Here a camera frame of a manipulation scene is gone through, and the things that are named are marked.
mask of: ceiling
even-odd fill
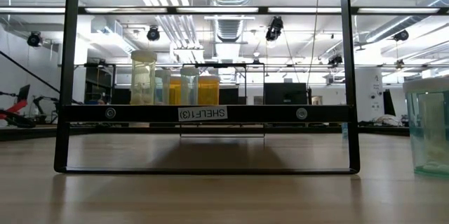
[[[210,0],[189,0],[193,6],[209,6]],[[417,6],[423,0],[352,0],[353,6]],[[0,0],[2,6],[64,6],[65,0]],[[79,0],[80,6],[144,6],[143,0]],[[315,6],[317,0],[250,0],[250,6]],[[340,0],[318,0],[318,6],[339,6]],[[204,58],[216,56],[214,27],[210,20],[204,20],[204,15],[193,15],[196,35],[204,47]],[[0,15],[3,25],[8,25],[16,32],[26,35],[30,31],[42,31],[44,38],[55,42],[62,41],[63,16],[59,15],[12,15],[8,21],[7,15]],[[170,39],[163,30],[161,38],[149,42],[146,33],[150,25],[157,25],[154,15],[107,15],[108,21],[118,21],[124,27],[123,35],[132,45],[141,49],[167,53],[170,50]],[[251,61],[254,52],[260,53],[260,60],[271,64],[291,63],[308,65],[311,60],[319,63],[321,56],[342,39],[341,17],[338,15],[284,15],[282,16],[283,34],[276,41],[276,46],[267,48],[264,35],[267,25],[272,21],[271,15],[255,15],[254,20],[246,20],[243,28],[243,38],[239,48],[239,60]],[[394,19],[395,16],[361,15],[354,19],[354,36],[377,29]],[[406,57],[428,48],[449,41],[448,16],[434,16],[407,28],[410,38],[396,44],[392,40],[382,40],[367,45],[366,51],[357,51],[356,63],[373,63],[371,54],[378,64],[394,63],[397,58]],[[129,56],[117,50],[111,44],[102,44],[95,37],[86,35],[91,40],[90,57],[106,58],[109,62],[128,63]],[[424,57],[410,60],[407,63],[426,63],[436,58],[444,59],[449,55],[449,47],[430,53]]]

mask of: label sticker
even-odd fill
[[[227,106],[183,107],[177,109],[179,121],[227,119]]]

